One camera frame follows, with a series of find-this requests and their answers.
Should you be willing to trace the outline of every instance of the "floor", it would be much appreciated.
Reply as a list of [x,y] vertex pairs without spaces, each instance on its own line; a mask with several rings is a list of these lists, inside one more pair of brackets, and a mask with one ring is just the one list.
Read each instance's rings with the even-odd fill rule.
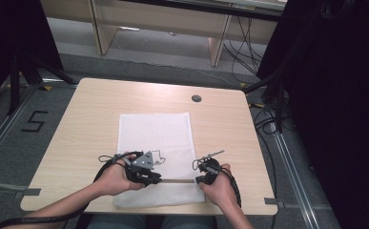
[[[117,32],[107,54],[100,56],[97,54],[91,24],[51,18],[49,23],[65,72],[77,79],[84,76],[119,78],[235,90],[240,89],[243,84],[253,84],[259,80],[242,65],[234,62],[226,51],[222,53],[218,66],[212,67],[208,40],[205,37],[162,31],[121,30]],[[230,49],[229,41],[225,44]],[[248,51],[241,42],[232,42],[232,45],[243,53]],[[252,47],[263,56],[266,46],[253,44]],[[250,59],[244,60],[251,65]],[[53,78],[49,73],[42,72],[42,75]],[[28,87],[22,90],[24,94],[29,93]],[[41,158],[31,155],[31,152],[37,152],[40,155],[45,153],[46,146],[51,141],[51,135],[73,92],[73,88],[66,87],[62,83],[54,85],[51,93],[43,90],[33,92],[25,110],[19,119],[15,120],[14,126],[11,127],[9,135],[0,147],[0,183],[16,186],[29,185]],[[248,94],[249,103],[260,104],[260,96],[263,92],[264,88],[261,88]],[[8,99],[9,89],[5,87],[0,93],[0,124],[6,118],[4,111],[8,108]],[[28,122],[31,112],[37,110],[53,111],[50,112],[50,120],[46,122],[48,130],[45,134],[31,137],[26,133],[14,131],[25,129],[25,123]],[[256,124],[267,119],[267,116],[263,110],[251,108],[251,118]],[[275,217],[248,216],[249,220],[256,228],[339,228],[315,173],[309,168],[309,158],[305,155],[292,118],[284,119],[283,127],[282,137],[285,139],[289,157],[295,165],[295,172],[302,185],[303,193],[312,205],[317,227],[312,227],[303,214],[303,207],[301,208],[294,183],[290,179],[292,174],[285,166],[286,160],[277,147],[276,138],[270,134],[270,128],[272,128],[270,125],[261,126],[259,140],[273,189],[277,193],[279,210]],[[23,139],[22,145],[17,141],[20,139]],[[18,149],[17,155],[11,153],[14,146]],[[14,162],[19,164],[14,167],[7,166],[9,162],[3,162],[3,158],[19,161]],[[24,212],[18,207],[19,202],[20,198],[16,191],[0,191],[0,220],[23,216]],[[5,211],[12,211],[12,213],[5,214]],[[217,222],[219,229],[231,228],[224,217],[218,217]],[[72,220],[66,228],[74,228],[74,226],[75,220]]]

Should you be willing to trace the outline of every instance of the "black stand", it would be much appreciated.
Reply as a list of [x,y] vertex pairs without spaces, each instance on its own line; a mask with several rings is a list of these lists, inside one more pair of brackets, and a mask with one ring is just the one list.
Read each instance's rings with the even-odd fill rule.
[[248,94],[262,86],[267,85],[267,89],[262,96],[262,100],[264,103],[271,104],[274,102],[275,98],[277,99],[275,119],[277,130],[280,133],[282,133],[281,118],[284,102],[284,79],[295,69],[297,64],[300,63],[303,54],[307,50],[309,44],[312,42],[312,39],[315,36],[318,27],[320,26],[320,11],[325,2],[326,0],[317,1],[317,5],[315,6],[313,12],[309,15],[308,20],[302,24],[302,28],[297,34],[295,41],[280,61],[277,70],[255,85],[243,90],[244,93]]
[[77,84],[74,79],[53,68],[50,64],[41,60],[40,58],[26,52],[18,52],[11,60],[9,115],[11,115],[17,109],[20,102],[20,69],[23,69],[23,75],[30,85],[39,85],[42,82],[42,78],[37,70],[38,66],[46,69],[68,84]]

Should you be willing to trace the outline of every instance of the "white cloth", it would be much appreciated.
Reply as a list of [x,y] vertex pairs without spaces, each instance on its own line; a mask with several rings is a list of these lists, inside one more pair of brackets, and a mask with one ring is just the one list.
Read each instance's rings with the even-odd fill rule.
[[[160,150],[165,157],[153,172],[161,178],[195,179],[193,170],[195,148],[191,131],[190,115],[185,114],[122,114],[119,117],[117,152]],[[154,161],[161,161],[153,152]],[[128,191],[114,197],[118,207],[155,207],[182,205],[205,201],[203,192],[196,183],[159,183],[139,191]]]

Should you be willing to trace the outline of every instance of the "wooden table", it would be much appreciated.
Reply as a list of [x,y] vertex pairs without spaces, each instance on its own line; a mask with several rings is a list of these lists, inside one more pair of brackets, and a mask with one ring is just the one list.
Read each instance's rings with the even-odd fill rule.
[[[202,101],[193,102],[199,95]],[[224,149],[215,158],[230,163],[246,215],[273,215],[273,191],[241,91],[85,78],[80,81],[30,188],[39,196],[24,197],[26,211],[37,210],[87,185],[98,172],[101,155],[116,152],[121,114],[190,113],[196,157]],[[219,215],[209,201],[181,206],[123,209],[113,197],[98,198],[86,212]]]

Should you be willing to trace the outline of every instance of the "black device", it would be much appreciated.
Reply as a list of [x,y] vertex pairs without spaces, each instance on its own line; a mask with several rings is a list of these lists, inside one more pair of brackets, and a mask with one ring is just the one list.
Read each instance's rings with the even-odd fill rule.
[[161,179],[161,174],[152,172],[154,168],[154,160],[152,152],[131,152],[129,154],[136,155],[134,158],[126,159],[125,154],[122,159],[127,163],[125,166],[125,174],[127,179],[135,183],[143,183],[145,187],[149,184],[157,184]]
[[201,173],[205,173],[204,176],[199,176],[195,178],[196,183],[205,183],[211,185],[215,182],[216,177],[219,173],[225,175],[231,182],[231,186],[235,191],[236,200],[238,206],[241,207],[241,198],[240,198],[240,191],[238,190],[237,183],[235,177],[232,176],[231,172],[226,168],[222,168],[219,162],[212,158],[212,156],[222,154],[225,151],[219,151],[213,154],[209,154],[207,156],[202,157],[201,159],[196,159],[193,161],[193,169],[199,169]]

